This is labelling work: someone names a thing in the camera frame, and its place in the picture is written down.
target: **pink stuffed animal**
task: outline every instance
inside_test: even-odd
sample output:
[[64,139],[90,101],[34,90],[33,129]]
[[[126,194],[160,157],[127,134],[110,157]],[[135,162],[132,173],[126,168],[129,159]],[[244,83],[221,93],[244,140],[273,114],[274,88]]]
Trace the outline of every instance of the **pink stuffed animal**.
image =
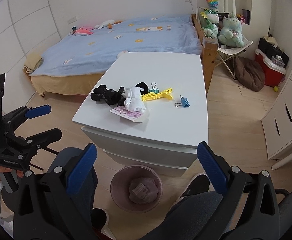
[[93,34],[93,32],[91,32],[93,28],[90,27],[80,27],[78,30],[75,31],[74,35],[81,35],[81,36],[85,36],[85,35],[91,35]]

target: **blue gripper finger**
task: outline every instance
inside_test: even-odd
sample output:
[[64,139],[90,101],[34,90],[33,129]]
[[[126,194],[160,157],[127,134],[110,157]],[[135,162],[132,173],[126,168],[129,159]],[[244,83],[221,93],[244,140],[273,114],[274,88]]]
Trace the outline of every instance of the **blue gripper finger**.
[[68,196],[77,194],[80,191],[96,159],[97,148],[94,144],[89,143],[83,150],[80,160],[67,178],[66,193]]
[[202,164],[209,180],[211,181],[215,191],[223,196],[226,195],[227,176],[214,158],[214,153],[204,142],[197,146],[197,158]]
[[29,109],[27,113],[25,114],[25,117],[29,119],[33,119],[35,117],[39,117],[45,114],[49,114],[51,112],[51,107],[50,105],[45,105],[45,106],[39,106],[36,108]]

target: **green dinosaur plush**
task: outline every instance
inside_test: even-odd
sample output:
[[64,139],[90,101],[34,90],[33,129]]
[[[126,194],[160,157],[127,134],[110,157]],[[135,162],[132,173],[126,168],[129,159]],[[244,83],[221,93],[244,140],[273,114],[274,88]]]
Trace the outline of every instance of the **green dinosaur plush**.
[[243,21],[239,21],[234,14],[224,17],[223,28],[218,36],[220,43],[229,47],[244,47],[242,25]]
[[218,14],[214,9],[205,9],[201,15],[206,19],[206,27],[202,28],[203,33],[206,35],[206,37],[216,38],[218,34]]

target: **electrical wire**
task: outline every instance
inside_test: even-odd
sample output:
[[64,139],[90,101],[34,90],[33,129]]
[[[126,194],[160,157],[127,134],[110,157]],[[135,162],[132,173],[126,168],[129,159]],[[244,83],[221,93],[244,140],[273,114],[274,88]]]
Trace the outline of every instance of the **electrical wire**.
[[191,9],[192,9],[192,11],[193,11],[193,13],[195,14],[194,9],[193,9],[193,4],[191,3],[191,1],[189,1],[189,2],[190,2],[190,5],[191,5]]

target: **pink card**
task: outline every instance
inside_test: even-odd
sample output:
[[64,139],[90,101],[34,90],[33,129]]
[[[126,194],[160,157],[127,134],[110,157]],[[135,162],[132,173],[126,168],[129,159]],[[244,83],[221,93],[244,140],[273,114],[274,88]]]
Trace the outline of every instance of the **pink card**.
[[147,111],[144,114],[141,114],[139,112],[129,112],[128,110],[126,110],[124,106],[118,106],[114,109],[111,109],[110,112],[117,114],[121,117],[124,117],[133,122],[143,122],[146,119],[144,117],[147,117],[147,113],[148,113]]

